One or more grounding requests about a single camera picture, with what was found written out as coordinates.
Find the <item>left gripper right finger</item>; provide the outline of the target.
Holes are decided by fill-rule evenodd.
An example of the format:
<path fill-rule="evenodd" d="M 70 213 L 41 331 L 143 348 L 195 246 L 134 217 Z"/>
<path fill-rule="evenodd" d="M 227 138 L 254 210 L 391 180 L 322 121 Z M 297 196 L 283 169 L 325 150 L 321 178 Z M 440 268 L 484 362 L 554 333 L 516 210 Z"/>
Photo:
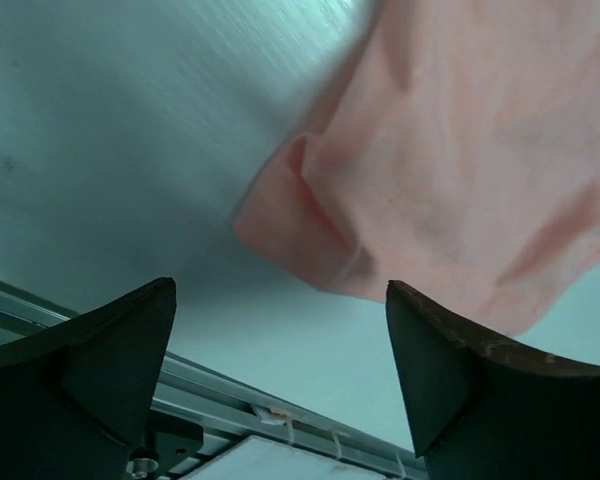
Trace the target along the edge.
<path fill-rule="evenodd" d="M 387 325 L 432 479 L 600 479 L 600 366 L 520 343 L 401 281 Z"/>

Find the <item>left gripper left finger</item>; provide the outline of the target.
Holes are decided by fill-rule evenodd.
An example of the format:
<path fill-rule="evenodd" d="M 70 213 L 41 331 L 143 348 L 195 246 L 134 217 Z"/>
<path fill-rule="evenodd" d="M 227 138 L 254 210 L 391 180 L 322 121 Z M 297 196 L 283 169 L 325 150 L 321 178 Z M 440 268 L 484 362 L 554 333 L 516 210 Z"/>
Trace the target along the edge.
<path fill-rule="evenodd" d="M 0 346 L 0 479 L 120 479 L 140 446 L 176 312 L 158 278 Z"/>

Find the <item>salmon pink t shirt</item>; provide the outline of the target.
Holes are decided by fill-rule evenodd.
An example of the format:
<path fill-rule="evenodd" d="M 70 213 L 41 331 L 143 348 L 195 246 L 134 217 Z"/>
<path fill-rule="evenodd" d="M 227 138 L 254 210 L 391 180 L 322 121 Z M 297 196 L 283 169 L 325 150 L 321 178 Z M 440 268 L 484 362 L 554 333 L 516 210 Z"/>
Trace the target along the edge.
<path fill-rule="evenodd" d="M 600 1 L 380 2 L 234 228 L 319 290 L 525 332 L 600 263 Z"/>

